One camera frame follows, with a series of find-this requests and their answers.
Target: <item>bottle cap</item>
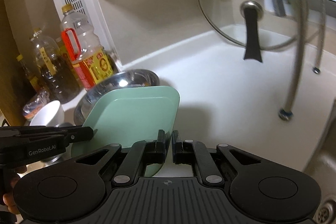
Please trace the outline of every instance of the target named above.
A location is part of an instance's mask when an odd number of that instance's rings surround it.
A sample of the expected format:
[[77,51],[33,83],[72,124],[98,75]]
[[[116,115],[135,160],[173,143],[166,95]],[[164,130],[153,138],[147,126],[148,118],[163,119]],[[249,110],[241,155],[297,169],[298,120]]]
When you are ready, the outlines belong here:
[[34,37],[37,37],[40,33],[42,33],[42,30],[41,28],[35,28],[33,30],[33,33],[34,33]]
[[72,6],[71,3],[65,4],[65,5],[62,7],[62,13],[65,14],[66,12],[71,11],[71,10],[73,10],[73,9],[74,9],[74,7]]
[[17,60],[18,62],[20,62],[22,59],[23,59],[22,54],[20,54],[19,56],[16,57],[16,60]]

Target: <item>plastic bag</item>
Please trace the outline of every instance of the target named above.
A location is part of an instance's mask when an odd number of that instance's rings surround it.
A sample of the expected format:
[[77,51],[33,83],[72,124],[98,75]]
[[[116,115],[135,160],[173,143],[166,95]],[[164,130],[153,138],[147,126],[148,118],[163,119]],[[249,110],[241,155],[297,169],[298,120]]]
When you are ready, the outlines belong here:
[[49,103],[49,101],[49,92],[46,91],[45,88],[41,88],[40,91],[23,107],[23,116],[28,121],[31,121],[37,112]]

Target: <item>sink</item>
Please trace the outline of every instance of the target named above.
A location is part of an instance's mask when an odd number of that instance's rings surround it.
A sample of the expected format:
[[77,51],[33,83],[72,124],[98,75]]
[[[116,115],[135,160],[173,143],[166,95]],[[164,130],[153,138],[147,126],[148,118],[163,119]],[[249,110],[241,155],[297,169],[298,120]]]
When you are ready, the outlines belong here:
[[304,171],[321,188],[321,203],[314,216],[318,224],[336,224],[336,100],[320,143]]

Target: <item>wooden cabinet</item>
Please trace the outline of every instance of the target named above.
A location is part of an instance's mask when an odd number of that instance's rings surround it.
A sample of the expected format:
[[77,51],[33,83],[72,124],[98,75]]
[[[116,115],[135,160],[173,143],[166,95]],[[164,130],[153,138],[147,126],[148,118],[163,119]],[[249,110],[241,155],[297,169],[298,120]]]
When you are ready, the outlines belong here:
[[30,99],[16,60],[18,55],[4,0],[0,0],[0,110],[11,126],[25,123],[22,107]]

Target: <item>yellow label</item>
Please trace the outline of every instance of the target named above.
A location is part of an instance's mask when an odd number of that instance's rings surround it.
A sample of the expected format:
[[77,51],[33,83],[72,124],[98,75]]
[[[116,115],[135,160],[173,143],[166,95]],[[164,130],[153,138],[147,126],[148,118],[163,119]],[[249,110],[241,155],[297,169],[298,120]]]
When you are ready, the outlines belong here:
[[50,74],[54,76],[56,74],[56,68],[53,65],[53,63],[50,61],[50,58],[47,56],[47,53],[45,52],[44,47],[40,48],[40,53],[42,55],[44,63],[46,64],[48,70],[50,71]]
[[98,84],[105,78],[113,75],[109,60],[102,50],[99,50],[94,55],[84,60],[83,63],[88,68],[95,84]]
[[29,80],[29,82],[31,83],[32,87],[34,88],[34,90],[36,92],[38,92],[41,89],[41,86],[40,86],[40,83],[39,83],[39,79],[36,76],[34,76],[33,78],[31,78]]
[[67,48],[65,47],[65,45],[59,45],[59,53],[61,54],[61,56],[63,57],[63,59],[65,60],[65,62],[67,63],[68,67],[70,68],[72,74],[75,76],[75,78],[78,78],[77,73],[75,72],[75,70],[72,67],[72,64],[70,62],[70,56],[69,53],[67,51]]

